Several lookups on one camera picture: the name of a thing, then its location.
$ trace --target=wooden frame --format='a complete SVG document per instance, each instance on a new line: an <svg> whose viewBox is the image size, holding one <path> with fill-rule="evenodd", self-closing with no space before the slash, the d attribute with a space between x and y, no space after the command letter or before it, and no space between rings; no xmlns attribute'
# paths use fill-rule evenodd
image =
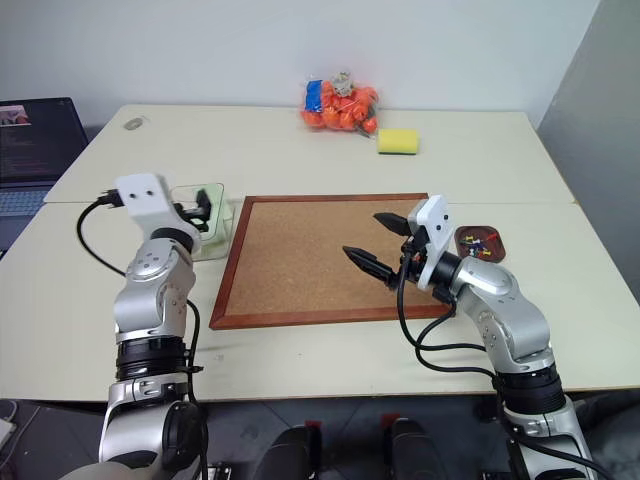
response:
<svg viewBox="0 0 640 480"><path fill-rule="evenodd" d="M394 193L394 194L363 194L363 195L282 195L282 196L247 196L245 197L238 227L229 259L222 277L218 297L211 314L209 328L235 329L256 328L266 326L308 325L321 323L345 323L352 321L389 320L397 315L394 307L387 308L358 308L353 310L325 310L309 312L283 312L226 315L229 296L233 287L242 246L249 226L249 220L254 204L261 202L330 202L330 201L371 201L371 200L422 200L427 198L424 193ZM407 318L434 318L446 313L445 305L412 305L405 307Z"/></svg>

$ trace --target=small tray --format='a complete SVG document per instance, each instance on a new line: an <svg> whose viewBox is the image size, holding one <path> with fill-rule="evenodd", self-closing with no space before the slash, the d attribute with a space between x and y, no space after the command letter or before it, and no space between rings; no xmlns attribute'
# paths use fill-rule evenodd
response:
<svg viewBox="0 0 640 480"><path fill-rule="evenodd" d="M473 256L485 262L500 263L507 254L498 231L486 225L458 227L455 241L460 257Z"/></svg>

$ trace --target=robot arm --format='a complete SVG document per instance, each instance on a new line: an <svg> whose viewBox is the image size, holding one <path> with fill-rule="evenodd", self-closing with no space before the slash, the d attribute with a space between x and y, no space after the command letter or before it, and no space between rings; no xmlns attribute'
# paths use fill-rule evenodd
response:
<svg viewBox="0 0 640 480"><path fill-rule="evenodd" d="M391 289L405 280L421 290L429 285L446 289L458 310L474 322L495 371L493 386L501 400L499 416L511 437L508 448L515 478L595 479L591 469L568 460L573 455L590 463L591 456L573 404L562 391L549 326L542 312L521 294L513 274L446 251L453 225L442 196L420 202L408 219L390 213L375 218L409 237L402 247L400 272L358 248L344 247L345 253Z"/></svg>
<svg viewBox="0 0 640 480"><path fill-rule="evenodd" d="M183 342L199 228L190 223L190 211L171 203L162 177L131 175L116 184L143 244L114 305L117 382L109 388L101 463L64 478L164 480L199 456L206 475L206 420L191 383L199 368ZM201 207L191 214L202 219Z"/></svg>

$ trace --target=white table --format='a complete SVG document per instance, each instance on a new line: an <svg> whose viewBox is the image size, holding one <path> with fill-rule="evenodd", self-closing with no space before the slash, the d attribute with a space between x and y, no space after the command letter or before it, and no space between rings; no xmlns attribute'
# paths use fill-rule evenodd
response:
<svg viewBox="0 0 640 480"><path fill-rule="evenodd" d="M123 280L77 242L75 221L85 206L46 205L0 262L0 397L107 398L116 357L112 305ZM566 389L640 386L640 308L579 206L454 204L451 213L457 224L500 231L504 266L549 321ZM89 244L120 267L141 238L125 209L96 211L85 231ZM397 321L209 330L224 266L195 268L191 298L204 324L196 359L205 366L195 386L202 399L491 391L482 376L421 367ZM409 323L417 333L425 322ZM469 319L451 320L433 339L454 340L477 340ZM432 358L488 366L480 352Z"/></svg>
<svg viewBox="0 0 640 480"><path fill-rule="evenodd" d="M144 119L136 130L124 124ZM116 177L162 173L170 185L225 184L244 195L444 193L452 203L569 203L571 192L523 113L382 111L414 128L415 156L307 129L296 109L129 105L118 111L47 196L93 201Z"/></svg>

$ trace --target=sponge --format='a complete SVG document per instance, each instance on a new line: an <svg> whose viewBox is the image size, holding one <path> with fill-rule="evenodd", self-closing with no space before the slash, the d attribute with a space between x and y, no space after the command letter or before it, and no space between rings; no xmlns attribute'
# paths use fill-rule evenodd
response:
<svg viewBox="0 0 640 480"><path fill-rule="evenodd" d="M418 153L418 132L405 128L381 128L378 130L378 153Z"/></svg>

